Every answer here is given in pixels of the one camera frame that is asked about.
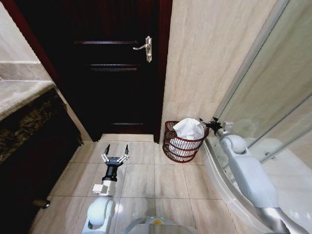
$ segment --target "white towel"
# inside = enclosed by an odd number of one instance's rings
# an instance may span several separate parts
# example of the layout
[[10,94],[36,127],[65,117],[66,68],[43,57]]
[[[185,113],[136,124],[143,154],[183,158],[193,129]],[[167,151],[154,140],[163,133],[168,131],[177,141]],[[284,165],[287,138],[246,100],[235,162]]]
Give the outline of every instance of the white towel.
[[[186,140],[198,140],[201,139],[205,136],[204,128],[200,124],[199,121],[193,118],[185,118],[184,120],[180,121],[177,123],[175,126],[173,126],[176,134],[178,137],[186,139]],[[189,142],[181,142],[177,139],[171,139],[170,143],[180,149],[192,149],[190,147]],[[169,150],[177,155],[180,156],[186,156],[186,155],[191,155],[194,154],[195,151],[184,151],[181,152],[181,150],[176,149],[172,145],[169,146]]]
[[174,126],[178,137],[187,140],[198,140],[204,137],[205,132],[199,121],[193,118],[185,118]]

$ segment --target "marble countertop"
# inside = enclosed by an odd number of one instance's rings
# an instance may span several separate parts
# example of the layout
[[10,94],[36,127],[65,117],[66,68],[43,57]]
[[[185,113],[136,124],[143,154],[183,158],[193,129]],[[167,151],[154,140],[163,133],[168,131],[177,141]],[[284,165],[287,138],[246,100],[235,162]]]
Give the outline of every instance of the marble countertop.
[[0,121],[54,87],[51,81],[0,81]]

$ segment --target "glass shower door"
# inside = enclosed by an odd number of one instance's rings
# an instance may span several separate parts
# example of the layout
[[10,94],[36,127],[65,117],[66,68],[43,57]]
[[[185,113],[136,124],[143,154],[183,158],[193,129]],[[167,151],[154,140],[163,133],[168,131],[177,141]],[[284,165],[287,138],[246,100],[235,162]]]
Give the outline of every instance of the glass shower door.
[[[225,106],[278,190],[284,212],[312,233],[312,2],[291,0]],[[235,184],[218,139],[208,136]]]

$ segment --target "door frame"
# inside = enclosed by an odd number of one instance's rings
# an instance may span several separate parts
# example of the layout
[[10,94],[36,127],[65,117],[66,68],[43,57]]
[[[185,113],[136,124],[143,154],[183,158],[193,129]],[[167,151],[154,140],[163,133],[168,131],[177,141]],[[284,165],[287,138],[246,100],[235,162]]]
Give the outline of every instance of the door frame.
[[[70,104],[72,109],[78,118],[81,116],[79,111],[79,103],[70,95],[70,91],[66,89],[61,76],[55,70],[52,62],[45,53],[43,47],[40,45],[36,36],[32,32],[26,19],[20,12],[19,8],[15,4],[14,0],[2,0],[2,4],[8,11],[9,15],[29,43],[30,47],[33,49],[38,59],[41,61],[43,67],[50,75],[53,82],[56,84],[58,89],[61,91],[67,102]],[[161,118],[162,118],[162,108],[163,108],[163,98],[165,90],[165,80],[166,80],[166,69],[167,69],[167,55],[168,55],[168,45],[169,45],[169,35],[170,35],[170,22],[171,22],[171,12],[172,12],[172,2],[173,0],[158,0],[157,1],[157,29],[158,29],[158,40],[153,41],[153,44],[157,44],[157,55],[156,61],[156,94],[154,97],[155,106],[153,107],[154,112],[154,142],[159,143],[160,130],[161,130]],[[85,123],[82,123],[90,135],[93,141],[100,139],[101,135],[92,131],[88,128]]]

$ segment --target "floor tile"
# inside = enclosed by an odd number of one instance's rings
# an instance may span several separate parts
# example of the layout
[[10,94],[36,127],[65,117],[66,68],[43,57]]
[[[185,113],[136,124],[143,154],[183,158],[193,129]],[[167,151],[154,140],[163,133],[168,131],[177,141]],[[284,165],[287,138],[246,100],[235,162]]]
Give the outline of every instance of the floor tile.
[[[89,189],[88,196],[98,196],[92,191],[92,189],[93,189],[94,184],[101,184],[102,183],[102,178],[105,176],[106,170],[107,170],[107,166],[105,163],[99,164],[99,166],[97,168],[97,172],[93,178],[93,181],[91,182],[91,187]],[[118,167],[115,197],[121,196],[121,190],[122,190],[122,186],[123,186],[125,172],[126,172],[126,165],[125,164]]]
[[127,164],[123,197],[155,197],[155,168],[148,164]]
[[238,234],[257,234],[255,231],[245,225],[233,212],[230,211],[230,215]]
[[170,160],[162,150],[163,144],[154,144],[154,155],[155,155],[155,164],[174,164],[178,165],[179,163]]
[[71,234],[83,206],[84,197],[54,196],[36,224],[33,234]]
[[235,234],[235,226],[222,200],[190,199],[196,229],[201,234]]
[[100,140],[107,141],[154,141],[151,134],[103,134]]
[[79,146],[75,152],[75,158],[73,162],[78,163],[100,163],[100,154],[96,154],[95,149],[98,151],[98,144],[93,142],[85,142],[83,146]]
[[183,165],[190,198],[220,199],[204,166]]
[[[82,229],[87,219],[88,208],[92,204],[92,202],[95,201],[95,199],[97,199],[97,197],[87,197],[86,200],[84,201],[84,204],[82,206],[81,212],[79,213],[78,220],[75,224],[74,231],[72,234],[81,234]],[[116,203],[115,215],[112,218],[112,223],[111,223],[111,227],[109,231],[109,233],[112,233],[112,234],[114,233],[114,229],[115,229],[120,197],[114,197],[114,201]]]
[[115,234],[121,234],[133,221],[145,216],[155,216],[154,198],[128,198],[120,199]]
[[132,164],[154,164],[153,142],[131,142],[129,144],[129,159]]
[[98,163],[69,163],[50,195],[86,196]]
[[182,165],[155,165],[155,196],[189,198]]
[[156,217],[163,217],[178,225],[195,227],[189,199],[156,198]]

